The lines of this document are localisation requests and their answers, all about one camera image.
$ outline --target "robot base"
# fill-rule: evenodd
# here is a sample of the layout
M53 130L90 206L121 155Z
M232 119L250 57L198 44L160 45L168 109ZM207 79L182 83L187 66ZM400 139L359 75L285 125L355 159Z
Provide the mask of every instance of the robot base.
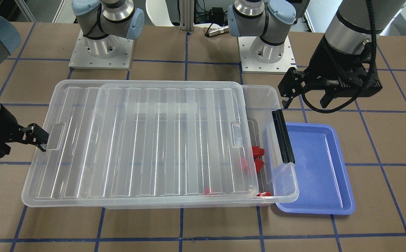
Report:
M263 63L255 59L249 50L256 37L238 37L242 72L245 74L278 74L284 75L290 67L296 67L293 50L288 37L285 39L285 51L280 61Z
M97 58L87 52L83 32L80 30L74 51L70 57L69 67L74 69L129 70L134 41L120 37L115 38L120 40L120 48L117 54L110 58Z

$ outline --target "blue tray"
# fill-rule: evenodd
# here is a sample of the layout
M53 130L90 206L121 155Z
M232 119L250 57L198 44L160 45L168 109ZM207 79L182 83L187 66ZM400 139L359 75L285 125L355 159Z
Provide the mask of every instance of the blue tray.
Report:
M277 203L284 212L352 214L354 196L335 130L325 124L287 123L299 197Z

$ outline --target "clear plastic storage box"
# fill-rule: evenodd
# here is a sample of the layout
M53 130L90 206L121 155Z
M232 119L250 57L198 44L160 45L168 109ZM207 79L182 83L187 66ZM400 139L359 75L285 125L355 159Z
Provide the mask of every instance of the clear plastic storage box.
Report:
M110 209L292 202L294 161L283 162L282 141L267 137L279 108L270 86L62 81L43 126L47 151L36 151L22 201ZM266 150L259 174L252 145ZM258 197L263 191L273 196Z

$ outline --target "container handle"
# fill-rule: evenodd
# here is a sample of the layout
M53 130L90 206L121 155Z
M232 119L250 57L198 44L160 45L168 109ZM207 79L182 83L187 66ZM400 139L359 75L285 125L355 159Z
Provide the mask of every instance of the container handle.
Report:
M271 112L275 123L276 135L278 136L279 148L281 150L282 161L284 163L295 163L295 157L291 148L290 137L288 136L287 125L285 124L282 110Z

